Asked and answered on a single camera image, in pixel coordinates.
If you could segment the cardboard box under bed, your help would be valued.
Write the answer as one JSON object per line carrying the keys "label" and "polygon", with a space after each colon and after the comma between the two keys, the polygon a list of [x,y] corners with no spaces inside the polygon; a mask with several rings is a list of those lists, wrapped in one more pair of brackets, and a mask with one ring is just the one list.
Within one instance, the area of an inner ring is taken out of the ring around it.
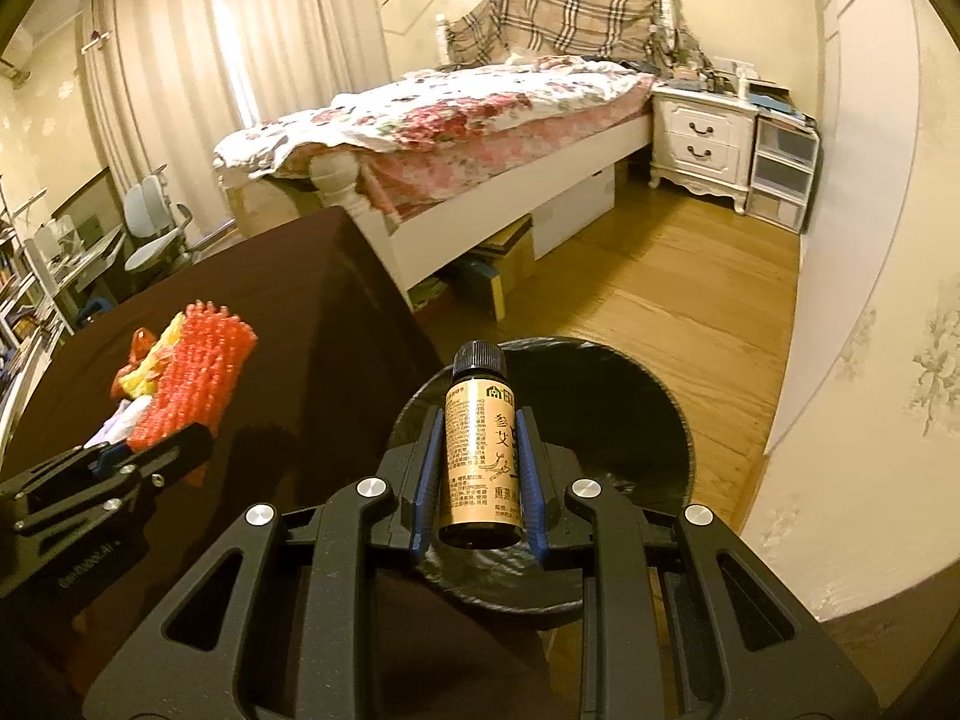
{"label": "cardboard box under bed", "polygon": [[535,273],[529,215],[508,224],[455,261],[455,284],[497,322],[506,317],[506,298]]}

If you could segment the white bookshelf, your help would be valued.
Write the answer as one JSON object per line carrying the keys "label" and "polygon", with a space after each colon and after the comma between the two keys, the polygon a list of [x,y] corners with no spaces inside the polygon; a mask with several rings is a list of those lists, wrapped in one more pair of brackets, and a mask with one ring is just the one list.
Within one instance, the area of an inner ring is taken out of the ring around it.
{"label": "white bookshelf", "polygon": [[67,331],[43,262],[31,254],[16,223],[47,193],[34,192],[13,210],[2,197],[2,424],[20,416]]}

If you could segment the red plastic bag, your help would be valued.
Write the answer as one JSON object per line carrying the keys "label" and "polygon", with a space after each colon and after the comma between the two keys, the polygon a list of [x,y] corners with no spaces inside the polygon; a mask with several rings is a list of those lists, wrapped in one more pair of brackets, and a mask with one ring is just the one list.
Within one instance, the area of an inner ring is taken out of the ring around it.
{"label": "red plastic bag", "polygon": [[130,348],[128,348],[127,364],[116,372],[110,386],[110,398],[113,400],[133,398],[133,392],[140,387],[140,382],[145,375],[143,361],[155,346],[156,341],[158,337],[148,328],[137,328],[133,332]]}

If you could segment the dark brown tablecloth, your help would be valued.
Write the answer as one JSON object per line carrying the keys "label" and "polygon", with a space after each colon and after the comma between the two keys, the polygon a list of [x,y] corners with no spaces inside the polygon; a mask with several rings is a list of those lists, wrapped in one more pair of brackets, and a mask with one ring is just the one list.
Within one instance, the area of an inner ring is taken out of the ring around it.
{"label": "dark brown tablecloth", "polygon": [[166,278],[65,343],[3,455],[13,476],[80,445],[137,328],[160,330],[195,301],[256,332],[210,460],[156,500],[148,550],[76,616],[2,622],[2,712],[73,718],[91,683],[167,590],[247,507],[324,502],[368,476],[407,400],[439,369],[397,286],[348,213],[291,221]]}

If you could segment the orange foam net sleeve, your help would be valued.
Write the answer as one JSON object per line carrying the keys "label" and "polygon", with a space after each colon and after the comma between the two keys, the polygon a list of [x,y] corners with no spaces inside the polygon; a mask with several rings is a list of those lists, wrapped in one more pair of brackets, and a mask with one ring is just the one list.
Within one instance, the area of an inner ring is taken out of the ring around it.
{"label": "orange foam net sleeve", "polygon": [[156,394],[128,436],[128,447],[149,449],[192,424],[216,436],[256,344],[251,325],[226,305],[189,304]]}

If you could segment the lavender paper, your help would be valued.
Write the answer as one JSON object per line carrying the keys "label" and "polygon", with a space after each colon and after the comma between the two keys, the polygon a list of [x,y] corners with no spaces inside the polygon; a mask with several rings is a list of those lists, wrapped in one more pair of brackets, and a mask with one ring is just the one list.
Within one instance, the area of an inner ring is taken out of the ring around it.
{"label": "lavender paper", "polygon": [[145,411],[153,401],[151,395],[135,398],[135,400],[122,400],[121,405],[117,406],[114,415],[107,418],[103,426],[99,427],[98,432],[90,437],[83,447],[91,449],[96,445],[116,445],[122,444],[133,433],[133,429],[142,421]]}

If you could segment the gold labelled small bottle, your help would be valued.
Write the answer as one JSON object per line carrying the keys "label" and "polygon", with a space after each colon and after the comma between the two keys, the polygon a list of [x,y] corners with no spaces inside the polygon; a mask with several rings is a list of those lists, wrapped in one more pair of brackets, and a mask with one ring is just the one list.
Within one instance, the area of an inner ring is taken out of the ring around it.
{"label": "gold labelled small bottle", "polygon": [[444,397],[441,525],[444,543],[502,550],[523,534],[516,452],[516,395],[505,353],[488,341],[462,344]]}

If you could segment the white storage box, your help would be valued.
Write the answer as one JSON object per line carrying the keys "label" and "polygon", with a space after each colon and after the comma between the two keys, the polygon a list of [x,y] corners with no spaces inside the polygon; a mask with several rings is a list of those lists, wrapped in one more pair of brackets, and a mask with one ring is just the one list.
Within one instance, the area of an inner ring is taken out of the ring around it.
{"label": "white storage box", "polygon": [[615,167],[607,166],[532,211],[534,255],[540,260],[615,206]]}

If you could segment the yellow foam net sleeve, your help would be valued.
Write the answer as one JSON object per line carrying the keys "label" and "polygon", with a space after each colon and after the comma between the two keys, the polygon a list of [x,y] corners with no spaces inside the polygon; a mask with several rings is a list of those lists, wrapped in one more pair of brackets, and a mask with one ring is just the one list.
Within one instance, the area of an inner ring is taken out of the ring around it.
{"label": "yellow foam net sleeve", "polygon": [[122,398],[136,400],[155,395],[160,378],[171,362],[174,346],[179,343],[185,316],[178,312],[159,337],[146,328],[139,328],[132,338],[132,369],[117,374],[117,387]]}

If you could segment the white nightstand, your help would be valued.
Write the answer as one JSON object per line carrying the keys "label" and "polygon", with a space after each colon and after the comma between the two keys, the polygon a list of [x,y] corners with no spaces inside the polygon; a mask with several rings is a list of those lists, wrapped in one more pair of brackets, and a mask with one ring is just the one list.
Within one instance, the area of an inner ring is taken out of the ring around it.
{"label": "white nightstand", "polygon": [[651,99],[649,187],[669,181],[698,197],[731,199],[734,211],[743,215],[758,107],[737,96],[665,83],[652,88]]}

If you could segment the beige curtains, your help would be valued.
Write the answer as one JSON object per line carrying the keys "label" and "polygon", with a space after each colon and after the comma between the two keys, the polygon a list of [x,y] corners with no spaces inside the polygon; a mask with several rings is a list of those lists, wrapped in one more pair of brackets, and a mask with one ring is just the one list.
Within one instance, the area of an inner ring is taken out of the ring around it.
{"label": "beige curtains", "polygon": [[391,78],[379,0],[82,0],[78,60],[117,187],[162,169],[192,238],[231,216],[223,138]]}

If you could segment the black lined trash bin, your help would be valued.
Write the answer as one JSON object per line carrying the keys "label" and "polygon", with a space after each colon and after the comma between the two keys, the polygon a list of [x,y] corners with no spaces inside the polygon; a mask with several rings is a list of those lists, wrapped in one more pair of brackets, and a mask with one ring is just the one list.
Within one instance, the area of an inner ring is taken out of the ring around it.
{"label": "black lined trash bin", "polygon": [[[571,450],[590,478],[633,504],[675,515],[690,499],[693,439],[679,404],[640,362],[580,338],[503,341],[509,383],[540,437]],[[420,577],[460,605],[544,624],[583,611],[583,574],[545,571],[527,544],[471,551],[433,543]]]}

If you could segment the plastic drawer unit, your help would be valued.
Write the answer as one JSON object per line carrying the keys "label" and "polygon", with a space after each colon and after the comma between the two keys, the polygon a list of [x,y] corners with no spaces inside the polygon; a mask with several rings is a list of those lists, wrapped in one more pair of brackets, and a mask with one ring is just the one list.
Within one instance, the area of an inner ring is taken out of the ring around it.
{"label": "plastic drawer unit", "polygon": [[800,234],[817,185],[820,135],[811,119],[762,109],[755,125],[748,216]]}

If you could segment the plaid blanket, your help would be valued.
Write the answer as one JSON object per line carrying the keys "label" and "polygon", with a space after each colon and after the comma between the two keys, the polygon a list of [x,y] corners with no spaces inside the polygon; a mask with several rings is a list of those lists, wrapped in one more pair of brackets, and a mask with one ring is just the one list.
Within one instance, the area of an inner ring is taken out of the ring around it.
{"label": "plaid blanket", "polygon": [[496,64],[511,52],[643,60],[654,0],[482,0],[446,28],[449,59]]}

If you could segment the white desk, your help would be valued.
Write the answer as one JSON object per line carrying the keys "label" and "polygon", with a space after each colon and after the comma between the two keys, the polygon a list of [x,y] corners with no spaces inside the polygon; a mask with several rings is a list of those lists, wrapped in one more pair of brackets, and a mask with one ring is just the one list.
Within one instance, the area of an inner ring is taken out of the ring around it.
{"label": "white desk", "polygon": [[127,231],[122,226],[114,227],[99,239],[91,249],[80,254],[68,255],[64,265],[50,266],[33,238],[23,241],[26,262],[39,281],[44,299],[52,305],[55,317],[62,322],[70,335],[78,330],[80,309],[76,307],[75,294],[93,286],[106,273],[124,249]]}

